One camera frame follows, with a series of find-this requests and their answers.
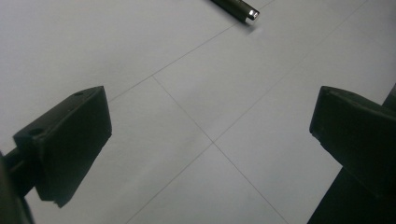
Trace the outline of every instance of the pen cap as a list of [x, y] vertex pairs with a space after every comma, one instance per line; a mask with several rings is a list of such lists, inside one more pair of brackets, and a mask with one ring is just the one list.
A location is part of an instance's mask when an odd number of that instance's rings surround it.
[[260, 12], [241, 0], [212, 0], [242, 22], [253, 24]]

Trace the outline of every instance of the white floor tile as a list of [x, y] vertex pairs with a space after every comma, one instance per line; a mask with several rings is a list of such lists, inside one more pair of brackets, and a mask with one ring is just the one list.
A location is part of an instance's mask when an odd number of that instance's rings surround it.
[[396, 2], [369, 0], [349, 19], [384, 49], [396, 55]]
[[345, 19], [328, 5], [275, 1], [155, 77], [215, 140]]
[[232, 22], [206, 1], [1, 1], [0, 143], [62, 99], [113, 99]]
[[214, 146], [128, 223], [286, 224]]
[[346, 23], [217, 144], [289, 224], [306, 223], [341, 167], [308, 131], [320, 86], [381, 104], [396, 81], [395, 61]]
[[210, 140], [150, 78], [110, 103], [113, 135], [61, 210], [28, 197], [36, 223], [124, 224]]

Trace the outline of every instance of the black pen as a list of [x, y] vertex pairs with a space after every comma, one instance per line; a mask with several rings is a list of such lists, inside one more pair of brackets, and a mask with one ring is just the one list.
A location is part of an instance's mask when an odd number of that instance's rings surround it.
[[238, 20], [247, 24], [253, 24], [260, 16], [260, 12], [242, 0], [212, 0], [224, 8]]

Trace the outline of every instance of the tiled floor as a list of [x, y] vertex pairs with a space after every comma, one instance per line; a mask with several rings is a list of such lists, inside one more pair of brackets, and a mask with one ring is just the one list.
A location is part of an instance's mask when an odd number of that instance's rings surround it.
[[113, 136], [36, 223], [306, 223], [340, 164], [308, 131], [320, 86], [381, 104], [396, 82], [392, 0], [0, 2], [0, 148], [104, 85]]

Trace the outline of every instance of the tile grout line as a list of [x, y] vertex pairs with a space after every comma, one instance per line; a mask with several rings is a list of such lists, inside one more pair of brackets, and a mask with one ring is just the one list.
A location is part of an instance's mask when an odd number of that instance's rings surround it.
[[137, 216], [144, 208], [146, 208], [151, 201], [153, 201], [161, 192], [163, 192], [164, 189], [166, 189], [176, 178], [178, 178], [187, 168], [189, 168], [198, 158], [201, 157], [202, 154], [204, 154], [210, 147], [213, 146], [213, 144], [209, 144], [207, 148], [205, 148], [198, 156], [196, 156], [189, 164], [187, 164], [186, 167], [184, 167], [175, 177], [173, 177], [163, 188], [161, 188], [150, 200], [148, 200], [145, 205], [143, 205], [136, 213], [134, 213], [126, 222], [125, 224], [128, 224], [134, 217]]
[[[265, 6], [261, 7], [260, 9], [268, 6], [270, 3], [274, 2], [275, 0], [272, 0], [271, 2], [267, 3]], [[152, 75], [150, 75], [149, 77], [146, 77], [145, 79], [143, 79], [142, 81], [138, 82], [137, 84], [133, 85], [131, 88], [129, 88], [128, 90], [122, 92], [121, 94], [117, 95], [116, 97], [114, 97], [113, 99], [111, 99], [109, 102], [116, 100], [118, 97], [122, 96], [123, 94], [125, 94], [127, 91], [133, 89], [135, 86], [139, 85], [140, 83], [146, 81], [147, 79], [153, 77], [154, 80], [158, 83], [158, 85], [161, 86], [161, 88], [163, 88], [163, 90], [172, 98], [172, 100], [177, 104], [177, 106], [190, 118], [190, 120], [196, 125], [196, 127], [198, 127], [207, 137], [207, 139], [209, 139], [210, 144], [209, 146], [203, 150], [198, 156], [196, 156], [186, 167], [184, 167], [175, 177], [173, 177], [162, 189], [160, 189], [150, 200], [148, 200], [148, 202], [143, 205], [135, 214], [133, 214], [126, 222], [125, 224], [128, 224], [135, 216], [137, 216], [137, 214], [139, 214], [145, 207], [147, 207], [149, 205], [150, 202], [152, 202], [161, 192], [163, 192], [164, 189], [166, 189], [176, 178], [178, 178], [188, 167], [190, 167], [196, 160], [198, 160], [199, 157], [201, 157], [202, 154], [204, 154], [211, 146], [216, 146], [216, 144], [214, 143], [214, 141], [209, 137], [209, 135], [207, 135], [207, 133], [201, 128], [200, 125], [198, 125], [198, 123], [195, 121], [195, 119], [193, 119], [189, 113], [187, 113], [187, 111], [177, 102], [177, 100], [166, 90], [166, 88], [163, 86], [163, 84], [161, 84], [161, 82], [155, 77], [156, 74], [158, 74], [159, 72], [161, 72], [163, 69], [165, 69], [166, 67], [170, 66], [171, 64], [179, 61], [180, 59], [182, 59], [183, 57], [187, 56], [188, 54], [192, 53], [193, 51], [195, 51], [196, 49], [200, 48], [201, 46], [205, 45], [206, 43], [210, 42], [212, 39], [216, 38], [217, 36], [223, 34], [224, 32], [226, 32], [227, 30], [229, 30], [230, 28], [234, 27], [237, 24], [234, 23], [232, 26], [228, 27], [227, 29], [221, 31], [220, 33], [218, 33], [217, 35], [207, 39], [203, 44], [199, 45], [198, 47], [190, 50], [189, 52], [185, 53], [184, 55], [182, 55], [181, 57], [177, 58], [176, 60], [174, 60], [173, 62], [169, 63], [168, 65], [166, 65], [165, 67], [159, 69], [158, 71], [156, 71], [155, 73], [153, 73]]]
[[238, 119], [236, 119], [224, 132], [221, 133], [221, 135], [219, 135], [219, 137], [217, 137], [215, 140], [213, 140], [214, 142], [217, 142], [225, 133], [227, 133], [234, 125], [235, 123], [237, 123], [238, 120], [240, 120], [242, 117], [244, 117], [246, 115], [246, 113], [248, 111], [250, 111], [262, 98], [264, 98], [264, 96], [270, 92], [275, 86], [277, 86], [280, 81], [282, 81], [285, 77], [287, 77], [294, 68], [296, 68], [298, 65], [300, 65], [305, 58], [307, 58], [312, 52], [313, 50], [319, 46], [321, 43], [323, 43], [332, 33], [334, 33], [335, 30], [337, 30], [342, 24], [344, 24], [353, 14], [355, 14], [356, 11], [358, 11], [364, 4], [366, 4], [368, 2], [368, 0], [365, 0], [360, 6], [358, 6], [349, 16], [347, 16], [343, 21], [340, 22], [340, 24], [338, 24], [334, 29], [332, 29], [325, 37], [323, 37], [323, 39], [321, 39], [314, 47], [312, 47], [311, 50], [309, 50], [305, 56], [303, 56], [303, 58], [297, 62], [290, 70], [289, 72], [287, 72], [279, 81], [277, 81], [272, 87], [270, 87], [270, 89], [268, 91], [266, 91], [256, 102], [253, 103], [253, 105], [248, 108], [241, 116], [239, 116]]
[[122, 93], [118, 94], [117, 96], [115, 96], [114, 98], [112, 98], [111, 100], [109, 100], [109, 102], [116, 100], [117, 98], [119, 98], [120, 96], [122, 96], [123, 94], [125, 94], [126, 92], [130, 91], [131, 89], [133, 89], [134, 87], [138, 86], [140, 83], [146, 81], [147, 79], [154, 77], [156, 74], [160, 73], [163, 69], [169, 67], [170, 65], [172, 65], [173, 63], [178, 62], [180, 59], [184, 58], [185, 56], [189, 55], [190, 53], [192, 53], [193, 51], [196, 51], [198, 48], [200, 48], [201, 46], [205, 45], [206, 43], [210, 42], [212, 39], [216, 38], [217, 36], [223, 34], [224, 32], [226, 32], [227, 30], [229, 30], [230, 28], [234, 27], [236, 25], [236, 23], [234, 23], [233, 25], [231, 25], [230, 27], [226, 28], [225, 30], [221, 31], [220, 33], [210, 37], [209, 39], [207, 39], [206, 41], [204, 41], [204, 43], [200, 44], [199, 46], [189, 50], [187, 53], [181, 55], [180, 57], [176, 58], [175, 60], [173, 60], [172, 62], [170, 62], [169, 64], [167, 64], [166, 66], [160, 68], [159, 70], [157, 70], [156, 72], [154, 72], [153, 74], [149, 75], [148, 77], [145, 77], [143, 80], [137, 82], [136, 84], [134, 84], [131, 88], [128, 88], [127, 90], [123, 91]]
[[251, 185], [251, 187], [253, 187], [263, 198], [264, 200], [274, 209], [274, 211], [287, 223], [289, 224], [289, 222], [275, 209], [275, 207], [264, 197], [264, 195], [262, 195], [261, 192], [259, 192], [259, 190], [253, 185], [253, 183], [250, 182], [250, 180], [239, 170], [239, 168], [235, 165], [235, 163], [233, 163], [230, 158], [221, 150], [221, 148], [216, 145], [216, 143], [214, 143], [214, 145], [219, 149], [219, 151], [223, 154], [223, 156], [233, 165], [233, 167], [235, 167], [235, 169], [239, 172], [239, 174], [241, 174], [246, 181]]
[[187, 117], [189, 117], [189, 119], [195, 124], [195, 126], [197, 126], [199, 128], [199, 130], [201, 130], [201, 132], [203, 132], [206, 135], [207, 139], [210, 140], [211, 144], [214, 144], [215, 142], [209, 137], [209, 135], [207, 135], [207, 133], [201, 128], [201, 126], [198, 125], [198, 123], [195, 121], [195, 119], [193, 119], [190, 116], [190, 114], [187, 113], [187, 111], [177, 102], [177, 100], [166, 90], [166, 88], [163, 86], [163, 84], [161, 84], [161, 82], [156, 77], [153, 77], [153, 78], [157, 81], [158, 85], [160, 85], [161, 88], [163, 88], [163, 90], [172, 98], [172, 100], [175, 102], [175, 104], [187, 115]]

